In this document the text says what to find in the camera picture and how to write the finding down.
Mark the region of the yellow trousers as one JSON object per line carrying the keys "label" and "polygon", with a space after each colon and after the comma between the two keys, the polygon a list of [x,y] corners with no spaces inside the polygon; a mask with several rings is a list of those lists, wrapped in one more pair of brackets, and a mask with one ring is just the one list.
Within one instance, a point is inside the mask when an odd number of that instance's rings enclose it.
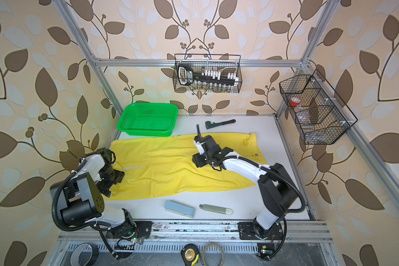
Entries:
{"label": "yellow trousers", "polygon": [[198,168],[192,156],[198,149],[194,135],[116,140],[113,168],[123,171],[121,183],[111,188],[111,201],[173,196],[182,192],[221,192],[253,187],[255,182],[235,172]]}

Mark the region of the green plastic basket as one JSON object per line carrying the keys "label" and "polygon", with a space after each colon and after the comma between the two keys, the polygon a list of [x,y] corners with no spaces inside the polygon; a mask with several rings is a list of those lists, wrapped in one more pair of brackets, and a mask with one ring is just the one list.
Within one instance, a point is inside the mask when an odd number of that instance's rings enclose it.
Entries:
{"label": "green plastic basket", "polygon": [[117,129],[131,136],[169,137],[176,125],[178,107],[169,103],[134,103],[123,111]]}

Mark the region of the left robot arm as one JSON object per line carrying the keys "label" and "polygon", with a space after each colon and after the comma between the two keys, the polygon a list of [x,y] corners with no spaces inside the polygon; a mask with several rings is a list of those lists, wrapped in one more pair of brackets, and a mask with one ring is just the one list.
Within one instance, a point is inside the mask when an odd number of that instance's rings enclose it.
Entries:
{"label": "left robot arm", "polygon": [[109,198],[111,187],[125,176],[113,168],[115,162],[113,151],[99,149],[78,158],[70,175],[51,186],[52,219],[60,230],[73,232],[91,227],[118,235],[136,229],[127,210],[105,206],[104,197]]}

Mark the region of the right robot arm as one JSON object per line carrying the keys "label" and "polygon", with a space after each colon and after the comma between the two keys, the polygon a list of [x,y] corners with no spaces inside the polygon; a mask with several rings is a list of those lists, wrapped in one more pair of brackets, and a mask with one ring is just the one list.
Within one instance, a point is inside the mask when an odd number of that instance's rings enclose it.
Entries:
{"label": "right robot arm", "polygon": [[212,136],[194,138],[198,153],[192,157],[196,167],[210,165],[216,171],[228,170],[255,182],[260,191],[264,209],[253,220],[253,232],[259,239],[271,236],[274,225],[290,213],[306,209],[304,196],[281,164],[263,165],[241,156],[233,149],[220,146]]}

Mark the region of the dark green pipe wrench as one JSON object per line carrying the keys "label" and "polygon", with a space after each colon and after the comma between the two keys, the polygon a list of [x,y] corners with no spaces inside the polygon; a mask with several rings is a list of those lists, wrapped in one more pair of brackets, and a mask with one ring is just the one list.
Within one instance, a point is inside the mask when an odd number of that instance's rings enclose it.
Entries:
{"label": "dark green pipe wrench", "polygon": [[205,122],[205,127],[207,130],[215,128],[215,127],[219,127],[219,126],[224,126],[224,125],[229,125],[229,124],[234,124],[236,122],[235,119],[231,119],[231,120],[227,120],[227,121],[223,121],[223,122],[218,122],[218,123],[213,123],[211,121],[206,121]]}

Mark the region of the pale green utility knife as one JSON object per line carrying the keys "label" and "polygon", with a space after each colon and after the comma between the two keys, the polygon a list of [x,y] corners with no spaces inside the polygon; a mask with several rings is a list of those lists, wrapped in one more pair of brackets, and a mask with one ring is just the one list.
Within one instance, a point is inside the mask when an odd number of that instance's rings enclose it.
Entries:
{"label": "pale green utility knife", "polygon": [[204,211],[208,211],[208,212],[214,212],[214,213],[219,213],[219,214],[223,214],[223,215],[232,215],[233,214],[233,210],[230,208],[226,208],[226,207],[219,207],[219,206],[214,206],[214,205],[199,205],[200,209],[204,210]]}

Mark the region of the blue grey sharpening block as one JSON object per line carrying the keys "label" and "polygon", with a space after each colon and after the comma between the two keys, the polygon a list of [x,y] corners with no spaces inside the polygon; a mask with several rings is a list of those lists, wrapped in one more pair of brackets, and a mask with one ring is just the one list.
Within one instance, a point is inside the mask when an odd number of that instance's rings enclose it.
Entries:
{"label": "blue grey sharpening block", "polygon": [[164,204],[164,208],[167,212],[175,213],[180,216],[188,218],[194,218],[196,209],[190,206],[186,206],[174,201],[167,200]]}

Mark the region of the black tape roll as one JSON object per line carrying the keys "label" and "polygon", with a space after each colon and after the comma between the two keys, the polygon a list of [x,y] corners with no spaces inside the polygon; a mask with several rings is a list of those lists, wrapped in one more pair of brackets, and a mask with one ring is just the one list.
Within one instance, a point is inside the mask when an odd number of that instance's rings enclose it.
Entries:
{"label": "black tape roll", "polygon": [[78,245],[70,256],[71,266],[93,266],[99,257],[99,248],[92,243]]}

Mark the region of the yellow black tape measure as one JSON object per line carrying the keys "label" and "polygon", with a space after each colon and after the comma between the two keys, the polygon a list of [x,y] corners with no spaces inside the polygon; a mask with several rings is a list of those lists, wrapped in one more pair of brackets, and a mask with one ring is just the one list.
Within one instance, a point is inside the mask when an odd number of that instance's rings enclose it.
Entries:
{"label": "yellow black tape measure", "polygon": [[187,244],[181,250],[181,257],[185,266],[195,266],[200,259],[200,252],[195,244]]}

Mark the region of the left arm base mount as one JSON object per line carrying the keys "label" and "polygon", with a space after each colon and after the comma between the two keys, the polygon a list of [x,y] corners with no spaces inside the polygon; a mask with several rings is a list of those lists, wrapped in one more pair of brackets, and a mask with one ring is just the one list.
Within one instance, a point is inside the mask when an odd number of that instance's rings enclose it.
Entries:
{"label": "left arm base mount", "polygon": [[124,222],[123,224],[112,228],[107,232],[107,237],[113,239],[133,239],[145,238],[151,234],[152,221],[135,221],[133,223]]}

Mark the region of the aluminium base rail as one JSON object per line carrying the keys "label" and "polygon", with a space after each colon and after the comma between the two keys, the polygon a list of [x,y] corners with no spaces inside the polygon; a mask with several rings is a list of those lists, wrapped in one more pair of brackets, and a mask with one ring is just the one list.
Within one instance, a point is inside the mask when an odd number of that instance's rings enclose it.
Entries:
{"label": "aluminium base rail", "polygon": [[[248,220],[153,220],[152,231],[144,242],[262,242],[241,240],[237,224]],[[288,220],[280,223],[287,226],[288,243],[333,243],[327,224],[323,221]]]}

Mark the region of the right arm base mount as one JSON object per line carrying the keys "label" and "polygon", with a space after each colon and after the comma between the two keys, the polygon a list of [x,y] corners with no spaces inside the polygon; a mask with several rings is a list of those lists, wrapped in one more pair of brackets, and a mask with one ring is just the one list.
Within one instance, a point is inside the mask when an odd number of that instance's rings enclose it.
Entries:
{"label": "right arm base mount", "polygon": [[283,238],[283,229],[276,223],[266,230],[254,221],[238,222],[237,227],[241,240],[280,241]]}

